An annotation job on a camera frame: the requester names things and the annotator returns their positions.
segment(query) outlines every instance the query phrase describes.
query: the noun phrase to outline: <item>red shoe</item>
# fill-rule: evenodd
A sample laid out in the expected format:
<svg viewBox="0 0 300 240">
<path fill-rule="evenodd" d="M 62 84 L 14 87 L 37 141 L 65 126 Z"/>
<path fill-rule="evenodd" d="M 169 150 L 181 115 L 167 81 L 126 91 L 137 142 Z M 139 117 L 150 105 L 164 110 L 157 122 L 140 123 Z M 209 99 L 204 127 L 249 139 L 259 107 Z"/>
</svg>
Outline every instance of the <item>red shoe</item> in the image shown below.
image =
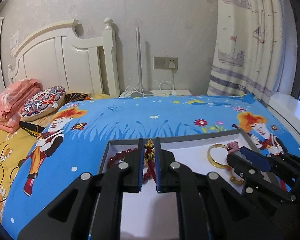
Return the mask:
<svg viewBox="0 0 300 240">
<path fill-rule="evenodd" d="M 31 196 L 32 195 L 32 185 L 33 185 L 33 181 L 34 179 L 27 179 L 25 186 L 23 187 L 23 192 L 27 195 L 27 196 Z"/>
</svg>

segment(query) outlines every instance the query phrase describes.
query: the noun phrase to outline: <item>electrical outlet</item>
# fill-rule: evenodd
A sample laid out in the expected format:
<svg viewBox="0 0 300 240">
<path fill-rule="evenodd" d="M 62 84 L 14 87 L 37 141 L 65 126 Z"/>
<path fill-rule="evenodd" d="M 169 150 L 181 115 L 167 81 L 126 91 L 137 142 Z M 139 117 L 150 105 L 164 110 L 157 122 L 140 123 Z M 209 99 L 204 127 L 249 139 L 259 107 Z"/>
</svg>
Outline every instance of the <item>electrical outlet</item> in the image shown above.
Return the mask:
<svg viewBox="0 0 300 240">
<path fill-rule="evenodd" d="M 178 69 L 178 58 L 177 57 L 154 57 L 153 65 L 154 69 L 166 69 L 170 70 L 169 64 L 173 62 L 175 65 L 175 70 Z"/>
</svg>

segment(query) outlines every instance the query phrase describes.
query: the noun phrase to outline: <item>pink blanket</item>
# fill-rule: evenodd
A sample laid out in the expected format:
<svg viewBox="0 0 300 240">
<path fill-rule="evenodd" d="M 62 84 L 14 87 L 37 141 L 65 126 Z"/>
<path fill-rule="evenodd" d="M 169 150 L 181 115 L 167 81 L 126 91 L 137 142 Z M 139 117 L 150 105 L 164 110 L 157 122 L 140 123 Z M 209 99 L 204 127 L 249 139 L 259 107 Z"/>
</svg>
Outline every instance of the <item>pink blanket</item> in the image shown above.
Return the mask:
<svg viewBox="0 0 300 240">
<path fill-rule="evenodd" d="M 33 78 L 25 78 L 9 85 L 0 94 L 0 130 L 14 133 L 19 128 L 20 108 L 41 90 L 41 83 Z"/>
</svg>

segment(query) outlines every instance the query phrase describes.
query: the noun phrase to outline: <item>cartoon boy print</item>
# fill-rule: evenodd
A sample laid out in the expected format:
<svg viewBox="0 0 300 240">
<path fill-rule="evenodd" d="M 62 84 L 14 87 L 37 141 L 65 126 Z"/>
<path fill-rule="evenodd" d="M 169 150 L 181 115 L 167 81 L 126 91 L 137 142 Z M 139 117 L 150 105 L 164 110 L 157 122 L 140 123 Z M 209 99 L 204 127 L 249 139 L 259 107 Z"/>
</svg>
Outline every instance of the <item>cartoon boy print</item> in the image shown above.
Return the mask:
<svg viewBox="0 0 300 240">
<path fill-rule="evenodd" d="M 274 155 L 278 155 L 280 152 L 287 152 L 282 141 L 268 130 L 266 127 L 267 120 L 263 116 L 245 112 L 239 113 L 237 118 L 239 127 L 248 133 L 250 139 L 260 150 L 267 149 L 270 154 Z M 249 134 L 251 130 L 255 130 L 264 140 L 260 141 L 257 136 Z"/>
<path fill-rule="evenodd" d="M 85 115 L 86 112 L 86 110 L 79 110 L 77 107 L 67 108 L 58 112 L 53 118 L 48 131 L 42 133 L 35 142 L 34 150 L 24 160 L 20 161 L 23 164 L 28 159 L 31 159 L 29 175 L 23 188 L 23 192 L 26 195 L 32 195 L 34 179 L 38 177 L 38 170 L 45 158 L 51 157 L 63 142 L 65 135 L 62 128 L 73 118 L 79 118 Z"/>
</svg>

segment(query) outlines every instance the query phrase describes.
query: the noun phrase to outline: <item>window sill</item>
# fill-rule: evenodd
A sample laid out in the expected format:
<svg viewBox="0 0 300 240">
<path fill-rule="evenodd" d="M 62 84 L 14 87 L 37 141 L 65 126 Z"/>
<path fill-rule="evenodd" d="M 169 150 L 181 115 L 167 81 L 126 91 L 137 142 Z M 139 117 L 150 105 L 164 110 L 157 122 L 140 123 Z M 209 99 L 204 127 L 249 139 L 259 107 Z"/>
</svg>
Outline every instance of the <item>window sill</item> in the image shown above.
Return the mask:
<svg viewBox="0 0 300 240">
<path fill-rule="evenodd" d="M 268 103 L 300 135 L 300 101 L 290 95 L 275 93 Z"/>
</svg>

